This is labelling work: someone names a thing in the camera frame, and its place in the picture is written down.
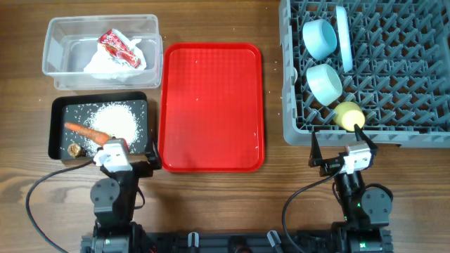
red tray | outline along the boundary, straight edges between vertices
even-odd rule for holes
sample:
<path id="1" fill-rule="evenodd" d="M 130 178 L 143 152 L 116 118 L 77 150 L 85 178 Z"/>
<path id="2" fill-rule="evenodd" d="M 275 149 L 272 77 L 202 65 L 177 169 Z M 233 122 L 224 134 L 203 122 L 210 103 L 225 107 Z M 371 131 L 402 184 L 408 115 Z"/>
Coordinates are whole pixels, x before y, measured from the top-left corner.
<path id="1" fill-rule="evenodd" d="M 159 151 L 170 172 L 249 172 L 264 161 L 261 53 L 180 43 L 165 52 Z"/>

clear plastic container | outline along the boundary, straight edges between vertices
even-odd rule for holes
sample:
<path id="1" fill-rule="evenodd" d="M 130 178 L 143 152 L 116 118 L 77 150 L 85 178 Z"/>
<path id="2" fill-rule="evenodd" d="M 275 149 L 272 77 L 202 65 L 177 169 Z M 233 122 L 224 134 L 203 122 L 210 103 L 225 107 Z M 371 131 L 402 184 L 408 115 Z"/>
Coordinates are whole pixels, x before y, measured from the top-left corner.
<path id="1" fill-rule="evenodd" d="M 136 46 L 142 50 L 147 67 L 128 71 L 135 75 L 125 80 L 99 79 L 111 74 L 83 72 L 97 51 L 98 38 L 112 28 L 130 40 L 142 39 Z M 60 90 L 157 88 L 161 84 L 162 53 L 155 15 L 54 18 L 45 38 L 42 72 L 52 76 Z"/>

wood grain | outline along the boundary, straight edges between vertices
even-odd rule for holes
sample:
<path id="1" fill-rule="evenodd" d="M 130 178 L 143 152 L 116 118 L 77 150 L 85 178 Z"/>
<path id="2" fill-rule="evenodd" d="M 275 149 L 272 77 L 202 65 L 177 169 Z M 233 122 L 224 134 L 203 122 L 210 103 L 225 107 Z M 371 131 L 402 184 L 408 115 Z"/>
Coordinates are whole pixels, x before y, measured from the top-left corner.
<path id="1" fill-rule="evenodd" d="M 54 252 L 25 213 L 34 181 L 64 165 L 47 153 L 50 109 L 60 96 L 41 71 L 44 37 L 56 16 L 155 14 L 165 48 L 179 41 L 245 41 L 263 55 L 266 159 L 251 174 L 170 174 L 157 171 L 140 185 L 147 204 L 135 220 L 147 231 L 258 231 L 281 229 L 285 200 L 319 180 L 307 166 L 308 147 L 283 139 L 282 53 L 278 1 L 5 1 L 0 6 L 0 252 Z M 159 108 L 160 89 L 145 90 Z M 324 148 L 324 157 L 342 148 Z M 450 156 L 448 150 L 384 145 L 367 183 L 394 192 L 391 225 L 396 252 L 448 252 L 450 248 Z M 103 178 L 95 167 L 56 176 L 36 189 L 32 211 L 45 233 L 77 252 L 80 236 L 94 224 L 90 187 Z M 343 219 L 331 185 L 302 194 L 288 210 L 291 229 L 328 228 Z"/>

gray dish rack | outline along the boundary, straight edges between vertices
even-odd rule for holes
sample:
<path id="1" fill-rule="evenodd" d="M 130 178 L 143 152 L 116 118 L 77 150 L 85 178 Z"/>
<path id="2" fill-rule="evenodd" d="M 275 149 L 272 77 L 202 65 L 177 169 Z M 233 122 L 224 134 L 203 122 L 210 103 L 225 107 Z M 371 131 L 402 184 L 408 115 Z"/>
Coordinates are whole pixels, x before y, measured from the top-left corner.
<path id="1" fill-rule="evenodd" d="M 302 40 L 305 22 L 322 18 L 337 34 L 336 6 L 347 10 L 353 68 L 344 73 L 340 47 L 314 60 Z M 343 101 L 361 106 L 364 132 L 376 143 L 403 147 L 450 148 L 449 2 L 445 0 L 291 1 L 279 6 L 283 49 L 283 135 L 291 145 L 355 141 L 332 121 Z M 308 67 L 328 63 L 339 74 L 343 92 L 322 106 L 306 81 Z"/>

carrot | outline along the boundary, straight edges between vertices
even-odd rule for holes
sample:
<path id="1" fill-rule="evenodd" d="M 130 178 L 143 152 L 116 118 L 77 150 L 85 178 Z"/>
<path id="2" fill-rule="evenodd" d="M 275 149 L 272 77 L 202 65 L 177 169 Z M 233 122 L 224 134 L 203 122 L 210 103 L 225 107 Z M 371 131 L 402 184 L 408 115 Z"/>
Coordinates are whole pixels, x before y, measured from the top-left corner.
<path id="1" fill-rule="evenodd" d="M 64 127 L 66 129 L 72 130 L 78 134 L 81 134 L 88 139 L 91 139 L 94 143 L 97 143 L 98 145 L 100 145 L 102 147 L 111 138 L 109 135 L 107 135 L 103 132 L 90 129 L 90 128 L 80 125 L 80 124 L 66 122 L 66 123 L 64 123 Z"/>

